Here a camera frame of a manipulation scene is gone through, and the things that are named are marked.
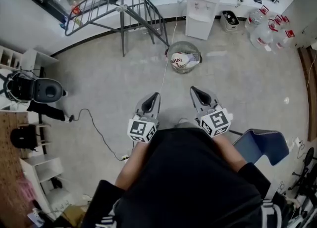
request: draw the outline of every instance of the gray floor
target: gray floor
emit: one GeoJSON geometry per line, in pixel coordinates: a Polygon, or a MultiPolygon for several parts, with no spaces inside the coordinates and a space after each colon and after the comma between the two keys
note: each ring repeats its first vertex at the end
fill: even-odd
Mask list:
{"type": "MultiPolygon", "coordinates": [[[[168,23],[171,43],[175,22],[168,23]]],[[[118,157],[129,154],[132,142],[126,135],[127,122],[139,99],[159,91],[166,60],[166,47],[147,34],[135,31],[127,35],[127,55],[122,57],[120,35],[113,34],[72,48],[57,56],[59,63],[46,70],[59,80],[70,95],[57,106],[78,117],[89,108],[97,127],[118,157]]],[[[203,63],[191,73],[179,75],[170,66],[161,91],[159,119],[163,128],[172,127],[181,117],[193,120],[195,109],[189,88],[194,85],[214,91],[220,102],[233,113],[231,129],[249,128],[281,131],[288,141],[307,138],[307,94],[304,75],[295,49],[279,54],[254,48],[244,30],[225,33],[216,20],[207,41],[185,36],[185,21],[176,28],[174,42],[189,41],[201,51],[203,63]],[[289,97],[289,104],[284,99],[289,97]]],[[[92,126],[86,111],[80,121],[66,124],[45,118],[52,125],[49,153],[61,158],[63,177],[76,201],[82,194],[93,195],[101,179],[114,182],[123,162],[117,161],[92,126]]],[[[227,134],[234,141],[237,137],[227,134]]],[[[307,143],[304,150],[310,147],[307,143]]],[[[258,167],[270,179],[284,181],[286,188],[299,172],[302,160],[298,147],[276,165],[267,158],[258,167]]]]}

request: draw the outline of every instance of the blue chair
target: blue chair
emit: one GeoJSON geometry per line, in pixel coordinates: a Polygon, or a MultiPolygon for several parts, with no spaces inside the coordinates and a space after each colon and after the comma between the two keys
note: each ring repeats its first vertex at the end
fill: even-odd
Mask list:
{"type": "Polygon", "coordinates": [[[234,147],[241,153],[247,162],[256,163],[266,155],[275,166],[289,154],[285,138],[281,132],[249,129],[244,134],[230,131],[240,135],[234,142],[234,147]]]}

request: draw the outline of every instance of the water bottle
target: water bottle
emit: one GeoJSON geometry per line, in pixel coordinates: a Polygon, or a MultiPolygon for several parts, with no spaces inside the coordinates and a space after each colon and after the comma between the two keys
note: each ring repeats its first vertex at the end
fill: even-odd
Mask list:
{"type": "Polygon", "coordinates": [[[260,9],[250,13],[249,18],[246,20],[245,28],[249,33],[252,33],[257,26],[262,24],[267,20],[266,14],[268,13],[268,8],[262,6],[260,9]]]}
{"type": "Polygon", "coordinates": [[[272,50],[278,52],[280,49],[288,48],[292,44],[295,34],[293,30],[282,29],[273,37],[272,50]]]}
{"type": "Polygon", "coordinates": [[[275,18],[276,29],[278,32],[275,32],[273,35],[273,43],[271,49],[273,52],[278,52],[283,48],[288,48],[292,44],[295,34],[290,27],[290,21],[286,16],[277,15],[275,18]]]}
{"type": "Polygon", "coordinates": [[[250,41],[254,47],[272,51],[271,44],[273,42],[273,32],[278,32],[275,28],[275,21],[269,19],[268,23],[260,24],[250,36],[250,41]]]}

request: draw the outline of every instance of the shoe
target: shoe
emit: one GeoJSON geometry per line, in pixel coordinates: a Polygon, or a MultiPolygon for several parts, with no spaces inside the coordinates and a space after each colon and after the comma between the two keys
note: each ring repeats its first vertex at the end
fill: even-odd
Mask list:
{"type": "Polygon", "coordinates": [[[189,120],[187,118],[181,118],[179,119],[178,123],[175,124],[174,128],[177,128],[178,125],[182,124],[182,123],[188,123],[189,120]]]}

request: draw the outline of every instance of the black bag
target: black bag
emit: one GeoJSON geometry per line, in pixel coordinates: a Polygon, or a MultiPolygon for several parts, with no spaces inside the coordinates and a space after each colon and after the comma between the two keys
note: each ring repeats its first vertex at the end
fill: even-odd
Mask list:
{"type": "Polygon", "coordinates": [[[19,149],[35,150],[38,146],[35,125],[19,127],[11,131],[10,140],[19,149]]]}

